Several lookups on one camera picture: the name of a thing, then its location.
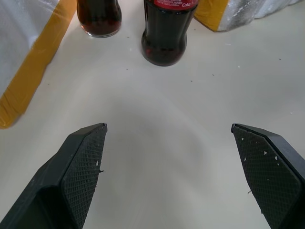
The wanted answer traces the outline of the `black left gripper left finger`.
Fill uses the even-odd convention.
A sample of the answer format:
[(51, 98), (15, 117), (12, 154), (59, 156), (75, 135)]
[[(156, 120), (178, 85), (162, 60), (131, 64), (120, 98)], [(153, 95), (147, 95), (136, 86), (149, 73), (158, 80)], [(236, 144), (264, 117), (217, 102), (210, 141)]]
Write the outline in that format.
[(29, 181), (0, 223), (2, 229), (81, 229), (97, 186), (107, 125), (68, 135)]

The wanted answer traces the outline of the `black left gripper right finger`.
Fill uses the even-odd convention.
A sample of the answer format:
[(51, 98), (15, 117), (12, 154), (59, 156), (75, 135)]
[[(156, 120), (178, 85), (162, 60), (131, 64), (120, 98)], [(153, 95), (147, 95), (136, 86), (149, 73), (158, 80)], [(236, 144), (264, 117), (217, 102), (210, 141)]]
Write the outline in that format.
[(247, 184), (272, 229), (305, 227), (305, 160), (280, 135), (233, 124)]

